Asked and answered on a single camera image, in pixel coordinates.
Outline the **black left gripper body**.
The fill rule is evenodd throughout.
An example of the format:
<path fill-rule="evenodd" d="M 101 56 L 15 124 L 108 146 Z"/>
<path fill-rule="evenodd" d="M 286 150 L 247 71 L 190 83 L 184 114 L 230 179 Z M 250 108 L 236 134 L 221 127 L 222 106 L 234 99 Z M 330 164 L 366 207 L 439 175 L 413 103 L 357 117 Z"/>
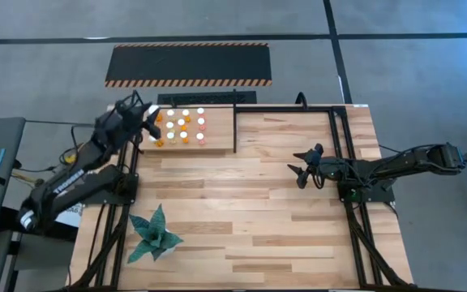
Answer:
<path fill-rule="evenodd" d="M 142 129 L 144 115 L 134 115 L 131 108 L 118 101 L 115 107 L 98 117 L 94 124 L 94 142 L 102 149 L 120 149 Z"/>

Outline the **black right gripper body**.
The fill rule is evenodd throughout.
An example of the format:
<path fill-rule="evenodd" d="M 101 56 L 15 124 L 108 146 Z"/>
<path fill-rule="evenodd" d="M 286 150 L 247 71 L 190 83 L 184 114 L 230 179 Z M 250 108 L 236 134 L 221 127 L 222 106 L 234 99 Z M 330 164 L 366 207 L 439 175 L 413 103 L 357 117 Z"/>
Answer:
<path fill-rule="evenodd" d="M 339 181 L 342 178 L 342 160 L 335 157 L 313 157 L 306 159 L 307 170 L 316 186 L 323 186 L 325 180 Z"/>

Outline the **hazard-striped black floor mat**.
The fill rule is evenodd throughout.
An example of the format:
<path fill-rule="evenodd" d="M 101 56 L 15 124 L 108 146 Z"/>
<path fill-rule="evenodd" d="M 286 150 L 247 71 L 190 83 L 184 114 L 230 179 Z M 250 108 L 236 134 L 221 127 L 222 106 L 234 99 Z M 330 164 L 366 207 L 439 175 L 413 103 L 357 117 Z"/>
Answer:
<path fill-rule="evenodd" d="M 115 45 L 107 88 L 266 87 L 270 48 L 262 42 Z"/>

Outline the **black floor tape strip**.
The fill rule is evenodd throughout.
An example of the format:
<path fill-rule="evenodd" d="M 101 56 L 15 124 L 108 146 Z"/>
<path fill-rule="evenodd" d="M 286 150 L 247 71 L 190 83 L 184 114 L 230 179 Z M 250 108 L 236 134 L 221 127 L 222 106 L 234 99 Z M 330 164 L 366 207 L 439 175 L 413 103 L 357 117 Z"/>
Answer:
<path fill-rule="evenodd" d="M 151 43 L 200 41 L 315 41 L 315 40 L 408 40 L 467 39 L 467 32 L 356 33 L 356 34 L 233 34 L 198 36 L 106 36 L 63 38 L 0 38 L 0 45 L 53 45 L 100 43 Z"/>
<path fill-rule="evenodd" d="M 336 71 L 341 87 L 342 100 L 345 104 L 352 104 L 353 99 L 351 96 L 349 81 L 346 75 L 345 63 L 341 52 L 340 40 L 336 30 L 336 22 L 332 11 L 332 4 L 330 0 L 323 0 L 326 19 L 328 22 L 329 37 L 332 44 L 332 52 L 335 59 Z"/>

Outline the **white printed paper sheet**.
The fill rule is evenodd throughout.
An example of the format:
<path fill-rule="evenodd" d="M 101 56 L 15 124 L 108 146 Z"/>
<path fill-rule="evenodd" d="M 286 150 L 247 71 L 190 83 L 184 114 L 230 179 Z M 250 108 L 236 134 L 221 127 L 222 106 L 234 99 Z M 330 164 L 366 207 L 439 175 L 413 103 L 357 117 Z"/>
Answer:
<path fill-rule="evenodd" d="M 78 228 L 81 222 L 84 205 L 78 203 L 58 214 L 56 222 Z"/>

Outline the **green potted artificial plant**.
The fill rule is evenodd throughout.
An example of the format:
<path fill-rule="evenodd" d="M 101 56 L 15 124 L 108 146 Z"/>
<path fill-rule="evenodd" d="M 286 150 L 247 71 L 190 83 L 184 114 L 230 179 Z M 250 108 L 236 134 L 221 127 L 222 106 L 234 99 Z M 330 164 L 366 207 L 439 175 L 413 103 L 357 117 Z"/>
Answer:
<path fill-rule="evenodd" d="M 178 235 L 166 229 L 162 204 L 158 205 L 149 220 L 132 214 L 129 215 L 129 219 L 134 231 L 141 237 L 141 241 L 129 255 L 128 264 L 138 261 L 148 253 L 154 261 L 157 261 L 167 251 L 173 250 L 178 244 L 184 242 Z"/>

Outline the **black bench bar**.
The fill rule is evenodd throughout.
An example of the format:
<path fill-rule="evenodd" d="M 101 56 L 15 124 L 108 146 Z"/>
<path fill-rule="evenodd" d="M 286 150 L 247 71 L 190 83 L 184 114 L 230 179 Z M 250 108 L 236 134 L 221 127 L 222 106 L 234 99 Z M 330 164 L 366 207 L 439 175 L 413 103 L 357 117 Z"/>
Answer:
<path fill-rule="evenodd" d="M 78 228 L 66 225 L 60 222 L 54 222 L 49 225 L 45 230 L 26 230 L 19 222 L 19 212 L 15 209 L 8 207 L 1 207 L 0 209 L 0 231 L 10 230 L 20 232 L 22 234 L 33 234 L 43 236 L 46 238 L 54 238 L 64 240 L 67 242 L 74 242 L 78 234 Z"/>

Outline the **black aluminium rig frame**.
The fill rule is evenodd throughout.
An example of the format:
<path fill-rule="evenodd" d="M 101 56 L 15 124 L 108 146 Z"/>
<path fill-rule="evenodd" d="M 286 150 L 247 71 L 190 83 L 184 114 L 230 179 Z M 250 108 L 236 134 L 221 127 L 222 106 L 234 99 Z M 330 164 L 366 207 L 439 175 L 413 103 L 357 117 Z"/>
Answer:
<path fill-rule="evenodd" d="M 119 290 L 305 290 L 358 286 L 346 207 L 334 182 L 296 186 L 294 153 L 322 144 L 328 156 L 374 160 L 368 108 L 242 105 L 206 109 L 205 144 L 148 141 L 126 150 L 140 185 L 131 213 L 159 204 L 183 243 L 128 264 L 132 227 L 109 253 L 99 282 Z"/>

